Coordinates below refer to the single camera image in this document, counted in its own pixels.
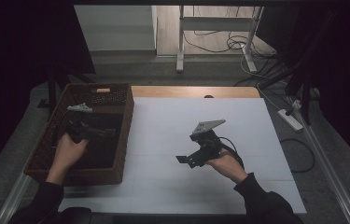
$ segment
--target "white surface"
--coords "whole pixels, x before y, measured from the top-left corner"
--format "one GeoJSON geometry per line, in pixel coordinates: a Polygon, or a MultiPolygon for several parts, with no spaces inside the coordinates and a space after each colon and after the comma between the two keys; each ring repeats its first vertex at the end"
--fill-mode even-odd
{"type": "Polygon", "coordinates": [[[75,6],[90,51],[156,48],[155,6],[75,6]]]}
{"type": "Polygon", "coordinates": [[[288,124],[291,126],[291,128],[294,129],[294,131],[299,131],[301,130],[303,127],[302,125],[296,120],[294,119],[293,116],[291,115],[286,115],[286,110],[285,109],[281,109],[277,112],[277,114],[288,124]]]}
{"type": "Polygon", "coordinates": [[[190,169],[175,158],[199,149],[189,139],[199,121],[225,119],[214,130],[232,140],[246,171],[254,172],[266,191],[287,199],[295,213],[306,213],[262,99],[134,102],[123,182],[66,188],[61,210],[85,206],[102,213],[245,214],[244,200],[228,178],[207,165],[190,169]]]}

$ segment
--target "white sheet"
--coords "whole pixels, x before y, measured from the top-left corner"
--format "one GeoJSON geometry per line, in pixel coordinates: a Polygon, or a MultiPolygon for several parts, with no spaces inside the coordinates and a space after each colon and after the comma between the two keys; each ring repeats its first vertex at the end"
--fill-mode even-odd
{"type": "Polygon", "coordinates": [[[295,213],[306,213],[263,99],[134,102],[123,182],[65,188],[60,210],[85,206],[102,213],[245,214],[244,200],[229,179],[210,166],[190,169],[175,158],[199,148],[189,139],[199,121],[225,119],[215,133],[232,140],[246,171],[254,172],[265,190],[287,199],[295,213]]]}

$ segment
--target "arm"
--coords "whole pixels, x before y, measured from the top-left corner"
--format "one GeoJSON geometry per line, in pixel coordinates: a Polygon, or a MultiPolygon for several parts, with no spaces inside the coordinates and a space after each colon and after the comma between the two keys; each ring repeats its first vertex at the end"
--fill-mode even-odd
{"type": "Polygon", "coordinates": [[[59,140],[55,159],[49,169],[46,182],[40,183],[37,194],[31,204],[17,211],[8,223],[55,223],[58,207],[63,199],[62,182],[70,167],[85,152],[88,141],[76,144],[65,133],[59,140]]]}
{"type": "Polygon", "coordinates": [[[303,223],[282,196],[262,189],[254,174],[247,174],[227,150],[221,149],[219,158],[206,164],[236,184],[234,189],[244,196],[247,216],[253,223],[303,223]]]}

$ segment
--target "metal frame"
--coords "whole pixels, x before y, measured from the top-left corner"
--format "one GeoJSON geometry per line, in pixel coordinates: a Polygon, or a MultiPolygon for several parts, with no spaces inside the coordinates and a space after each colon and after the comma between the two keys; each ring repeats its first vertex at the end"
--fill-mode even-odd
{"type": "Polygon", "coordinates": [[[337,173],[334,170],[334,167],[332,167],[331,162],[329,161],[324,148],[322,148],[320,145],[320,142],[317,139],[312,127],[304,121],[298,109],[294,110],[294,114],[304,127],[305,137],[308,140],[309,146],[311,146],[311,149],[315,153],[316,159],[322,169],[322,172],[329,182],[332,191],[337,196],[338,203],[342,208],[348,223],[350,223],[350,195],[346,190],[346,187],[338,177],[337,173]]]}
{"type": "MultiPolygon", "coordinates": [[[[41,130],[41,133],[37,139],[41,138],[41,135],[43,134],[43,131],[46,129],[46,127],[47,127],[47,124],[41,130]]],[[[38,144],[38,141],[35,143],[35,146],[33,147],[33,149],[37,147],[37,144],[38,144]]],[[[12,187],[11,192],[8,194],[8,197],[6,198],[6,201],[4,202],[3,207],[0,210],[0,224],[7,224],[9,222],[12,215],[14,215],[14,213],[18,210],[18,207],[20,206],[23,195],[25,194],[26,190],[29,188],[29,184],[32,178],[28,175],[25,175],[23,173],[23,170],[26,167],[26,164],[32,155],[33,155],[33,150],[30,152],[26,163],[23,165],[20,175],[17,178],[17,181],[12,187]]]]}
{"type": "Polygon", "coordinates": [[[256,7],[253,18],[218,18],[218,17],[184,17],[184,6],[180,6],[180,23],[177,49],[176,71],[184,70],[184,31],[239,31],[248,32],[248,38],[242,47],[250,72],[257,72],[251,58],[250,48],[259,26],[259,18],[263,7],[256,7]]]}

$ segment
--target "wooden table edge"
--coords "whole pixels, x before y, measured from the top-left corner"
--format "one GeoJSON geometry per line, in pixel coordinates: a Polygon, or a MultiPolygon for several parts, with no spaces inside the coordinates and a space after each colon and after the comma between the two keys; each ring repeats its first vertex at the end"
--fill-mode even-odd
{"type": "Polygon", "coordinates": [[[260,98],[254,87],[132,86],[133,97],[260,98]]]}

